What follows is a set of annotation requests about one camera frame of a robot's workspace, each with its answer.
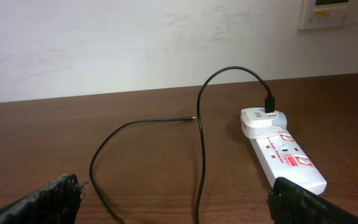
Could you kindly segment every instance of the brown table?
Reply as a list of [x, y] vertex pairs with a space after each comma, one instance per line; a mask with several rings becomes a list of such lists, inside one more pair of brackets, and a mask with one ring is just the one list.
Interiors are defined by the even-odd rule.
[[[358, 74], [268, 81], [276, 109], [328, 186], [358, 216]], [[89, 180], [91, 158], [120, 125], [196, 114], [200, 87], [0, 103], [0, 207], [64, 173]], [[211, 85], [201, 100], [206, 141], [202, 223], [272, 223], [269, 183], [243, 135], [240, 110], [263, 106], [258, 82]], [[96, 179], [127, 223], [193, 223], [201, 174], [198, 125], [138, 124], [96, 161]], [[115, 223], [88, 184], [77, 223]]]

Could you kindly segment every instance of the yellow label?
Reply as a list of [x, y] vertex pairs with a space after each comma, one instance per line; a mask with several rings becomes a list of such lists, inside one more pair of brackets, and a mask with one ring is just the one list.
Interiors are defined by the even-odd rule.
[[323, 11], [323, 12], [314, 12], [313, 17], [326, 17], [329, 16], [329, 12], [328, 11]]

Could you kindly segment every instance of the black cable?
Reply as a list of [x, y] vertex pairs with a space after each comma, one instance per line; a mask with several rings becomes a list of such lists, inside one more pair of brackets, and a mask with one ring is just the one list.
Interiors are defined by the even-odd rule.
[[200, 115], [201, 94], [203, 93], [203, 90], [205, 89], [206, 85], [216, 75], [219, 75], [220, 73], [222, 73], [224, 71], [232, 70], [232, 69], [238, 69], [238, 70], [243, 70], [245, 72], [248, 72], [251, 75], [253, 75], [254, 77], [256, 77], [263, 84], [263, 86], [267, 90], [267, 97], [265, 99], [265, 112], [266, 113], [274, 112], [274, 97], [272, 95], [272, 92], [270, 92], [269, 86], [267, 86], [267, 84], [265, 83], [265, 81], [262, 78], [260, 78], [255, 72], [249, 70], [248, 68], [243, 68], [243, 67], [238, 67], [238, 66], [231, 66], [231, 67], [223, 68], [223, 69], [220, 69], [219, 71], [215, 72], [215, 74], [211, 75], [211, 77], [205, 81], [204, 85], [200, 89], [200, 92], [198, 93], [198, 98], [197, 98], [197, 118], [198, 118], [198, 127], [200, 128], [201, 153], [203, 155], [203, 169], [201, 171], [201, 180], [200, 180], [200, 186], [198, 187], [198, 194], [197, 194], [195, 214], [194, 214], [196, 224], [200, 224], [198, 211], [200, 209], [201, 194], [203, 193], [203, 186], [204, 186], [204, 180], [205, 180], [205, 145], [204, 145], [203, 125], [201, 124], [201, 115]]
[[102, 201], [103, 205], [107, 208], [108, 212], [120, 223], [125, 224], [124, 220], [111, 208], [109, 205], [109, 202], [107, 201], [107, 198], [103, 195], [103, 193], [100, 191], [98, 185], [96, 184], [94, 177], [93, 177], [93, 164], [96, 160], [96, 157], [98, 156], [100, 150], [102, 150], [103, 146], [111, 139], [113, 135], [115, 135], [117, 132], [119, 132], [122, 128], [125, 128], [128, 125], [136, 124], [136, 123], [143, 123], [143, 122], [154, 122], [154, 121], [161, 121], [161, 122], [170, 122], [170, 121], [192, 121], [196, 119], [195, 117], [185, 117], [185, 118], [173, 118], [173, 119], [143, 119], [138, 121], [132, 121], [129, 123], [126, 123], [122, 125], [121, 127], [117, 128], [115, 131], [113, 131], [99, 146], [99, 149], [95, 152], [91, 165], [89, 167], [89, 177], [91, 178], [91, 182], [93, 184], [94, 189], [96, 190], [96, 193], [98, 193], [100, 200]]

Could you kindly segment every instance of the wall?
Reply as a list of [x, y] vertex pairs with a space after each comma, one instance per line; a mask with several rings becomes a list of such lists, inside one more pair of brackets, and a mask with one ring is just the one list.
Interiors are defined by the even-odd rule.
[[[0, 0], [0, 102], [358, 72], [358, 25], [298, 30], [294, 0]], [[228, 72], [213, 83], [251, 81]]]

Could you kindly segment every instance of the display screen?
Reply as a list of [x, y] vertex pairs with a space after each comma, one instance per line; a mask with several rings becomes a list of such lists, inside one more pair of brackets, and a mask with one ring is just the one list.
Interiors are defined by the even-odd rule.
[[349, 0], [316, 0], [316, 6], [349, 2]]

